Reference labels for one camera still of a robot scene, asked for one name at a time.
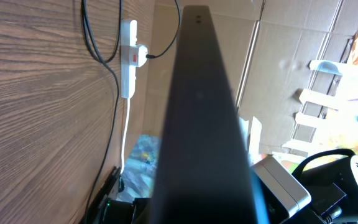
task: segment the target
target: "wooden table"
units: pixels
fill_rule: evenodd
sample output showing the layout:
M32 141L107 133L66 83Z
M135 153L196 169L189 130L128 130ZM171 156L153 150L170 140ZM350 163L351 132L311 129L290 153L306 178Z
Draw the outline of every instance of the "wooden table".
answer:
M80 0L0 1L0 223L78 223L109 137L116 88L83 42ZM118 0L88 0L104 57L111 54ZM150 45L154 0L124 0ZM109 64L120 76L119 57ZM142 131L148 65L137 71L127 136ZM99 186L119 166L124 100Z

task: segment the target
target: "power plug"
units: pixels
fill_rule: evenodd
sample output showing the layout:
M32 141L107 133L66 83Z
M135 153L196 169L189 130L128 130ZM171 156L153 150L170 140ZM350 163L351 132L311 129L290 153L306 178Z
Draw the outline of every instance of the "power plug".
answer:
M130 99L135 93L136 67L146 62L147 47L136 44L137 21L121 21L121 96Z

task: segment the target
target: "brown wood surface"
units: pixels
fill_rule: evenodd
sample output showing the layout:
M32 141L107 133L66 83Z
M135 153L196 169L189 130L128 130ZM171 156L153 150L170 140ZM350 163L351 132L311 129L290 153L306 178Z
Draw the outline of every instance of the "brown wood surface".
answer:
M109 137L116 87L83 43L80 0L0 1L0 223L78 223ZM107 57L118 0L88 0ZM124 0L150 44L154 0ZM119 57L109 64L120 76ZM137 71L126 156L142 131L147 67ZM99 185L119 165L124 100Z

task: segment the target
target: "white cable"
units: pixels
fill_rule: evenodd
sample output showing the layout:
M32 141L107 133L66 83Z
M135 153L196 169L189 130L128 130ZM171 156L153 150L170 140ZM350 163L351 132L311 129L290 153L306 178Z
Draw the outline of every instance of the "white cable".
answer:
M125 151L125 139L127 136L127 129L128 129L128 121L129 121L129 98L127 99L127 116L125 118L125 125L124 125L124 133L122 134L122 146L121 146L121 173L124 172L125 167L125 158L124 158L124 151Z

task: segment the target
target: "white device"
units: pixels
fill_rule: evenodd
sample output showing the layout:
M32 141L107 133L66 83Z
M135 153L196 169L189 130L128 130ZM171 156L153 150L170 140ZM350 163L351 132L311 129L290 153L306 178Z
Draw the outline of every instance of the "white device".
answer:
M284 222L311 202L309 192L273 156L262 159L252 170L264 185L262 191L271 223Z
M124 172L125 140L129 121L129 99L135 93L136 67L141 67L146 62L147 47L136 44L137 21L121 21L121 97L127 99L127 116L121 144L121 173Z

